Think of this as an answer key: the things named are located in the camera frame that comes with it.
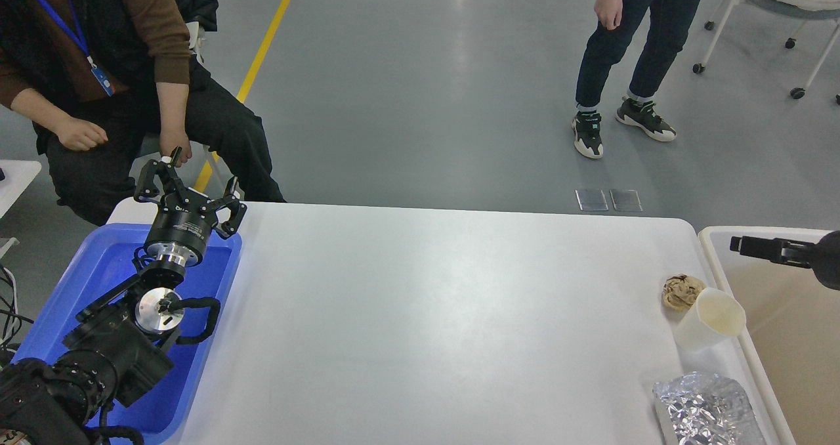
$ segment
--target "person's leg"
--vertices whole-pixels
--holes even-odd
[[[699,3],[700,0],[651,2],[648,41],[633,71],[628,99],[616,112],[618,121],[638,126],[659,142],[671,142],[677,132],[654,111],[654,93],[682,50]]]
[[[633,34],[642,23],[651,0],[621,0],[621,24],[607,30],[600,23],[586,42],[580,62],[575,99],[578,112],[572,119],[575,149],[586,158],[599,159],[604,154],[600,139],[600,114],[597,106],[612,65],[621,61]]]
[[[653,0],[648,41],[630,81],[630,97],[650,100],[682,51],[700,0]]]
[[[193,142],[219,153],[240,179],[247,200],[285,202],[277,182],[271,179],[262,119],[216,83],[195,60],[186,104],[186,134]]]
[[[134,196],[135,180],[129,170],[143,140],[144,131],[138,130],[142,119],[127,95],[84,104],[75,117],[101,126],[108,142],[87,152],[73,152],[50,134],[46,142],[50,176],[63,205],[102,226],[119,201]]]
[[[596,110],[612,65],[621,61],[652,0],[622,0],[621,24],[607,30],[600,23],[586,42],[580,62],[576,101],[579,110]]]

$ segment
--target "blue lanyard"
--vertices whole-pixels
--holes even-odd
[[[96,67],[93,64],[93,58],[91,57],[90,49],[87,47],[87,40],[85,39],[84,33],[81,31],[81,24],[79,24],[79,18],[75,15],[75,7],[73,7],[73,0],[67,0],[70,3],[70,12],[73,15],[73,24],[75,24],[75,32],[71,30],[67,23],[63,20],[63,18],[59,17],[58,12],[55,11],[52,5],[50,5],[47,0],[38,0],[40,2],[41,7],[44,7],[47,14],[50,14],[52,20],[60,27],[61,30],[70,36],[72,41],[79,47],[82,53],[85,53],[85,57],[87,57],[87,61],[91,63],[91,66],[94,68]]]

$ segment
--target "standing person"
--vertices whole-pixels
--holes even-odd
[[[248,200],[285,202],[261,119],[189,51],[175,0],[0,0],[0,104],[33,121],[55,193],[104,224],[132,196],[147,132],[160,152],[219,153]]]
[[[654,93],[682,50],[700,0],[596,0],[598,26],[586,43],[580,63],[576,100],[577,114],[572,120],[575,149],[586,158],[604,155],[600,140],[600,94],[613,64],[621,61],[650,9],[648,41],[636,63],[627,98],[616,119],[638,126],[659,142],[670,142],[677,132],[654,112]]]

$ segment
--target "hand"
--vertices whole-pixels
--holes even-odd
[[[180,158],[178,161],[172,161],[175,167],[180,167],[181,164],[186,163],[186,160],[192,158],[192,149],[190,148],[190,139],[186,136],[186,131],[160,131],[160,154],[168,157],[172,154],[172,150],[180,146]]]
[[[607,30],[617,29],[621,24],[621,0],[596,0],[595,14]]]
[[[52,131],[62,145],[74,152],[86,152],[108,141],[99,125],[73,117],[61,120]]]

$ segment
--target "gray floor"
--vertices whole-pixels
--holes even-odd
[[[207,65],[236,93],[280,0],[220,1]],[[831,24],[809,24],[789,51],[794,20],[738,7],[696,76],[691,64],[711,41],[702,23],[717,2],[703,1],[657,96],[680,137],[654,142],[611,118],[639,30],[604,93],[600,161],[580,157],[569,128],[594,0],[291,0],[247,104],[264,118],[293,202],[579,213],[576,188],[632,188],[642,217],[697,230],[840,228],[840,51],[806,98],[787,96]],[[36,158],[32,140],[27,121],[0,111],[0,158]],[[93,229],[54,200],[45,164],[0,220],[0,236],[22,242],[3,263],[30,316]]]

